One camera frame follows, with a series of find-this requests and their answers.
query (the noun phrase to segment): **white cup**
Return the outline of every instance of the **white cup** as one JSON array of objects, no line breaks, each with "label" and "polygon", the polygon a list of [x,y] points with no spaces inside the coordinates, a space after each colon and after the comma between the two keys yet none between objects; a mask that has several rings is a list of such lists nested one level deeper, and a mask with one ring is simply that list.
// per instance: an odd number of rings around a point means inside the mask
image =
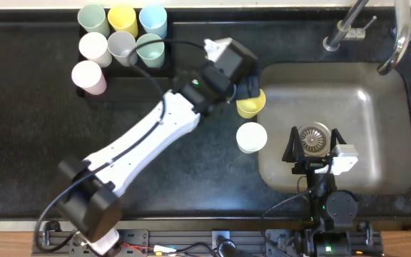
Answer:
[{"label": "white cup", "polygon": [[107,67],[112,62],[112,55],[107,50],[107,39],[103,34],[91,32],[82,37],[78,43],[80,53],[100,67]]},{"label": "white cup", "polygon": [[268,134],[260,124],[248,122],[240,126],[235,138],[243,153],[254,153],[264,147],[268,141]]},{"label": "white cup", "polygon": [[94,61],[81,61],[76,64],[71,77],[77,86],[93,95],[102,94],[107,88],[103,72]]},{"label": "white cup", "polygon": [[113,57],[123,66],[135,65],[137,62],[137,54],[129,54],[136,47],[134,36],[126,31],[117,31],[108,38],[108,51]]},{"label": "white cup", "polygon": [[98,4],[89,4],[80,9],[77,20],[87,32],[98,32],[105,37],[108,37],[111,33],[106,19],[106,12]]},{"label": "white cup", "polygon": [[168,14],[162,6],[144,7],[139,13],[139,21],[147,33],[158,35],[162,39],[168,34]]},{"label": "white cup", "polygon": [[[136,46],[159,39],[161,39],[161,37],[155,34],[145,34],[137,40]],[[137,54],[148,68],[160,68],[164,64],[164,42],[142,46],[137,49]]]}]

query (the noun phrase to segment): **cup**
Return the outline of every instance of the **cup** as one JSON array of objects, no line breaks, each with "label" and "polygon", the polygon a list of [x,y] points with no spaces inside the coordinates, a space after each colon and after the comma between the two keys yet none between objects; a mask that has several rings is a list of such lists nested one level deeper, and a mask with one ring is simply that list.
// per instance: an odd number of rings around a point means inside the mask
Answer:
[{"label": "cup", "polygon": [[129,54],[136,47],[134,36],[126,31],[118,31],[108,38],[108,50],[113,57],[123,66],[135,65],[137,62],[137,54]]},{"label": "cup", "polygon": [[126,31],[131,33],[135,38],[138,34],[136,12],[129,5],[114,6],[108,12],[108,22],[115,31]]},{"label": "cup", "polygon": [[149,34],[155,34],[162,39],[168,34],[168,14],[159,5],[144,7],[139,13],[139,21]]},{"label": "cup", "polygon": [[259,111],[261,111],[265,105],[265,94],[260,89],[260,95],[252,99],[237,100],[237,112],[242,118],[251,119]]},{"label": "cup", "polygon": [[[153,40],[160,40],[155,34],[142,35],[136,42],[136,46]],[[137,54],[148,68],[160,68],[164,64],[164,42],[157,42],[142,46],[137,49]]]},{"label": "cup", "polygon": [[80,9],[77,20],[88,32],[98,32],[105,37],[111,33],[106,20],[106,12],[97,4],[89,4]]},{"label": "cup", "polygon": [[102,94],[107,83],[101,68],[94,61],[81,61],[72,69],[72,81],[93,95]]},{"label": "cup", "polygon": [[82,37],[78,43],[80,53],[100,67],[107,67],[112,62],[112,55],[107,50],[106,37],[98,32],[91,32]]},{"label": "cup", "polygon": [[240,126],[235,139],[243,153],[254,153],[264,147],[268,141],[268,133],[260,124],[248,122]]}]

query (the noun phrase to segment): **black tray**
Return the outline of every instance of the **black tray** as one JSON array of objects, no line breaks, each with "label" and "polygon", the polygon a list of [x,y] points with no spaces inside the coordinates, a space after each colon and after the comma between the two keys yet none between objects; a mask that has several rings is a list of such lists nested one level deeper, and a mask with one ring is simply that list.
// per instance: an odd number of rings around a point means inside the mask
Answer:
[{"label": "black tray", "polygon": [[[136,17],[138,17],[140,10],[136,10]],[[111,29],[111,34],[115,32],[112,25],[109,24]],[[82,38],[87,33],[87,31],[80,27],[79,36]],[[138,35],[136,40],[142,35],[146,34],[141,23],[138,20]],[[172,26],[168,20],[168,34],[166,39],[172,37]],[[160,68],[148,68],[142,59],[138,57],[136,65],[147,71],[150,76],[157,79],[161,88],[164,92],[171,89],[171,79],[174,76],[174,65],[173,65],[173,48],[170,44],[165,44],[165,59],[164,65]],[[85,61],[86,58],[78,53],[78,62]],[[125,67],[121,65],[115,58],[112,57],[111,65],[101,68],[104,78],[106,78],[107,89],[101,95],[92,95],[82,88],[76,86],[77,96],[86,99],[87,101],[131,101],[136,100],[137,102],[154,101],[159,100],[160,96],[157,94],[152,83],[149,79],[142,76],[140,73],[132,69],[131,67]]]}]

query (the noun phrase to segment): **drain strainer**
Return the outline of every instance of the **drain strainer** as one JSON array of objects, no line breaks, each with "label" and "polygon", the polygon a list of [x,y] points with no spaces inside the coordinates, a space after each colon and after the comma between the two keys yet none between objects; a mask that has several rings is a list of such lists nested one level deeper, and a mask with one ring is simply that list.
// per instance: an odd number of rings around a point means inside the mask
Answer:
[{"label": "drain strainer", "polygon": [[299,135],[306,154],[324,156],[329,150],[331,133],[325,125],[319,122],[305,124],[299,128]]}]

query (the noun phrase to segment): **faucet spout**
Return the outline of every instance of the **faucet spout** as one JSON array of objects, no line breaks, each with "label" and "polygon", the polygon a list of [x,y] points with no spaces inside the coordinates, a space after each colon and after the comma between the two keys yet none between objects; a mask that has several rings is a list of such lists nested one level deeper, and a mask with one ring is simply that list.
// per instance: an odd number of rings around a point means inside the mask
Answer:
[{"label": "faucet spout", "polygon": [[408,0],[394,0],[394,5],[397,24],[396,42],[394,45],[394,50],[389,59],[381,63],[377,68],[377,72],[380,75],[386,75],[396,67],[400,59],[402,59],[402,57],[404,56],[404,53],[408,47],[408,43],[410,42],[410,3]]}]

